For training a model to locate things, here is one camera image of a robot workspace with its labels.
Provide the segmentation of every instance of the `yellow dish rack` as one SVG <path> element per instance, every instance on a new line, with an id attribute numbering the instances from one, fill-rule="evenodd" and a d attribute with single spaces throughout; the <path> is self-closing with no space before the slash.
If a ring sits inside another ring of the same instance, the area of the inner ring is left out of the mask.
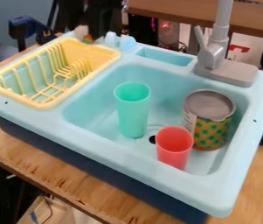
<path id="1" fill-rule="evenodd" d="M 115 49 L 62 38 L 0 70 L 0 94 L 48 109 L 120 57 Z"/>

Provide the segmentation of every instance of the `patterned can label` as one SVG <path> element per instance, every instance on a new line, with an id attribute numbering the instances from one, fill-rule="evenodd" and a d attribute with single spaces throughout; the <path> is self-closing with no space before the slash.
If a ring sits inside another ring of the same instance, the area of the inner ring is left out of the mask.
<path id="1" fill-rule="evenodd" d="M 225 138 L 232 118 L 223 121 L 212 121 L 191 113 L 183 106 L 183 126 L 194 137 L 193 147 L 203 151 L 214 151 L 225 144 Z"/>

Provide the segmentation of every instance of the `wooden surface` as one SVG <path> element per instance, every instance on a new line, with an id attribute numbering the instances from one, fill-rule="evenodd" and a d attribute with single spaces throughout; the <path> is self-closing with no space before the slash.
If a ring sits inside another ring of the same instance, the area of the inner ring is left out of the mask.
<path id="1" fill-rule="evenodd" d="M 128 0 L 128 13 L 212 27 L 217 0 Z M 263 38 L 263 5 L 235 2 L 232 32 Z"/>
<path id="2" fill-rule="evenodd" d="M 0 166 L 99 221 L 126 224 L 183 223 L 1 130 Z M 263 147 L 259 147 L 232 214 L 224 219 L 210 217 L 207 223 L 257 224 L 261 223 L 262 218 Z"/>

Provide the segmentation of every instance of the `faucet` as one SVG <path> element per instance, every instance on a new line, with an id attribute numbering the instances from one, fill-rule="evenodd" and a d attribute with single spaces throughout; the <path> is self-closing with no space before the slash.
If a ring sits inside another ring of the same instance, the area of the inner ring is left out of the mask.
<path id="1" fill-rule="evenodd" d="M 256 66 L 225 59 L 233 2 L 218 0 L 215 24 L 208 45 L 205 44 L 200 26 L 194 28 L 201 49 L 197 55 L 194 73 L 241 87 L 250 87 L 259 69 Z"/>

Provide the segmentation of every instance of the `red cup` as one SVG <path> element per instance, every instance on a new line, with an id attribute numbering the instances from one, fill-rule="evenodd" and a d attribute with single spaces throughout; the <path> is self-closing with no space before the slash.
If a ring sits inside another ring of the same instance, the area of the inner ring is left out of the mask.
<path id="1" fill-rule="evenodd" d="M 175 126 L 160 129 L 156 134 L 157 158 L 167 165 L 184 170 L 194 141 L 192 134 Z"/>

